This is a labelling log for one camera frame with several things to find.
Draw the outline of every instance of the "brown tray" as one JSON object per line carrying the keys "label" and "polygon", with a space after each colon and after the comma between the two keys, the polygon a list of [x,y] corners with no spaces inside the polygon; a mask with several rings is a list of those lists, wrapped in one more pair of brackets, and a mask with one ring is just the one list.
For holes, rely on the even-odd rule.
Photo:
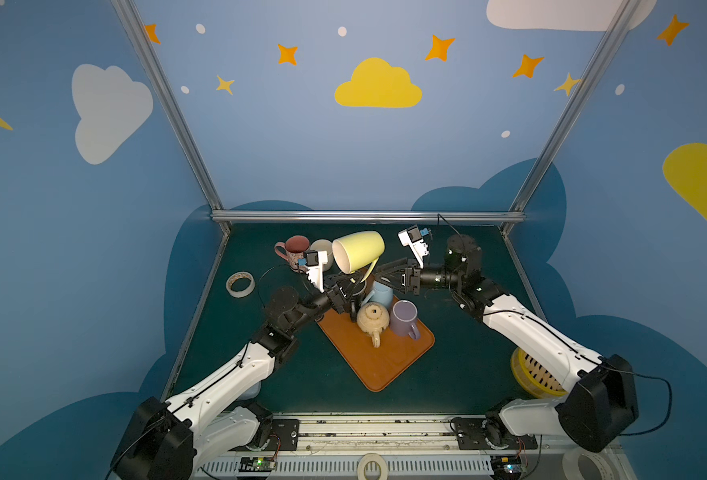
{"label": "brown tray", "polygon": [[398,336],[387,328],[380,333],[380,347],[372,346],[372,339],[351,322],[347,313],[330,310],[319,322],[321,330],[348,362],[359,380],[372,392],[386,388],[397,376],[415,363],[435,342],[433,333],[417,320],[420,338]]}

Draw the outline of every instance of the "mug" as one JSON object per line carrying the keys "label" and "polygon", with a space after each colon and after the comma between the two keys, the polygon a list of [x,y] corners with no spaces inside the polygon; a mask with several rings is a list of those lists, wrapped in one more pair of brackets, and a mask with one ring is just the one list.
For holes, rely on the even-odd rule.
{"label": "mug", "polygon": [[363,305],[357,314],[356,323],[362,332],[372,337],[372,346],[380,347],[380,333],[388,328],[388,309],[379,303]]}
{"label": "mug", "polygon": [[409,336],[412,340],[420,338],[417,330],[417,307],[409,300],[399,300],[391,307],[391,331],[398,336]]}
{"label": "mug", "polygon": [[361,281],[365,281],[372,269],[375,268],[377,259],[386,250],[383,237],[378,232],[369,230],[356,234],[341,236],[332,242],[332,253],[335,263],[344,274],[352,274],[359,268],[369,264],[369,270]]}
{"label": "mug", "polygon": [[393,288],[380,282],[373,283],[372,290],[362,300],[362,303],[367,302],[376,302],[386,308],[390,307],[393,303]]}
{"label": "mug", "polygon": [[[274,252],[285,259],[292,270],[302,272],[303,269],[298,265],[298,260],[303,258],[303,252],[308,250],[309,246],[308,238],[302,235],[295,235],[291,236],[286,242],[277,242],[274,245]],[[283,254],[279,252],[280,247],[284,250]]]}
{"label": "mug", "polygon": [[323,272],[326,272],[330,268],[332,268],[332,242],[329,240],[321,239],[321,240],[316,240],[310,245],[311,250],[316,250],[317,252],[319,251],[325,251],[327,252],[327,263],[324,264],[321,267],[321,270]]}

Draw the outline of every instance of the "green table surface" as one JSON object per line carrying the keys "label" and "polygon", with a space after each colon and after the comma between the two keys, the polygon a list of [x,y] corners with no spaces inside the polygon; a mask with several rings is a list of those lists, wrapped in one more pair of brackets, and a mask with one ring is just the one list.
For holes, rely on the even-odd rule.
{"label": "green table surface", "polygon": [[[385,240],[380,262],[412,252],[401,246],[397,233],[403,225],[339,224],[237,224],[225,248],[222,262],[205,308],[191,340],[173,393],[201,381],[230,360],[263,322],[257,291],[237,299],[225,283],[238,271],[255,280],[274,265],[284,262],[274,244],[292,235],[311,242],[334,240],[361,230],[376,230]],[[446,240],[453,231],[445,225],[430,226],[431,264],[441,264]],[[461,226],[459,231],[476,239],[483,251],[483,275],[492,278],[531,309],[521,279],[494,226]],[[338,272],[333,266],[328,273]],[[255,288],[265,302],[280,286],[293,286],[301,297],[306,281],[287,267],[269,272]],[[300,348],[281,369],[263,380],[257,400],[273,412],[411,412],[483,413],[503,398],[528,398],[510,369],[515,345],[478,323],[453,302],[446,291],[431,290],[419,296],[397,293],[417,305],[418,316],[435,335],[435,345],[381,392],[364,387],[332,342],[317,325],[298,333]]]}

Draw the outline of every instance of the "purple mug handle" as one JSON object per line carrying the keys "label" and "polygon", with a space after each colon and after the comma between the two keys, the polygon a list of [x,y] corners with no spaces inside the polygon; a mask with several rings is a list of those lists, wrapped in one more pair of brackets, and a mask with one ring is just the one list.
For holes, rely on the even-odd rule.
{"label": "purple mug handle", "polygon": [[417,322],[410,323],[409,327],[412,329],[412,331],[409,332],[409,338],[412,340],[420,340],[420,331],[417,330]]}
{"label": "purple mug handle", "polygon": [[[284,254],[279,253],[279,247],[281,247],[284,250]],[[287,262],[290,261],[290,259],[287,257],[287,247],[284,245],[284,242],[277,242],[276,245],[274,245],[274,253],[276,255],[279,255],[281,258],[283,258]]]}

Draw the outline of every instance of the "roll of tape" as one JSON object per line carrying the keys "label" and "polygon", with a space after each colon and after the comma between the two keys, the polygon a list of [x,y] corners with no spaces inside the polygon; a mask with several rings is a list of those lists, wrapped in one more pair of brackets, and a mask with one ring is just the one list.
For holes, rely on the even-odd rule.
{"label": "roll of tape", "polygon": [[377,477],[377,480],[387,480],[388,466],[386,464],[386,461],[383,460],[383,457],[379,456],[377,453],[368,453],[367,455],[363,456],[361,460],[359,460],[359,466],[356,469],[356,476],[358,480],[367,480],[367,477],[364,476],[364,469],[370,462],[375,462],[377,463],[377,466],[380,467],[380,476]]}
{"label": "roll of tape", "polygon": [[598,468],[601,480],[615,480],[615,473],[612,471],[612,466],[609,465],[604,456],[598,453],[589,452],[584,448],[573,448],[561,457],[561,468],[564,470],[564,476],[567,480],[585,480],[583,474],[580,473],[578,461],[581,456],[586,456]]}
{"label": "roll of tape", "polygon": [[[234,282],[243,278],[250,280],[250,284],[247,286],[247,288],[245,288],[244,290],[239,290],[238,292],[234,292],[233,290],[231,290],[231,287],[234,285]],[[237,272],[228,277],[228,281],[225,283],[225,290],[228,290],[228,293],[231,293],[231,296],[234,296],[236,298],[242,298],[243,296],[247,296],[252,293],[253,290],[255,290],[255,279],[249,272]]]}

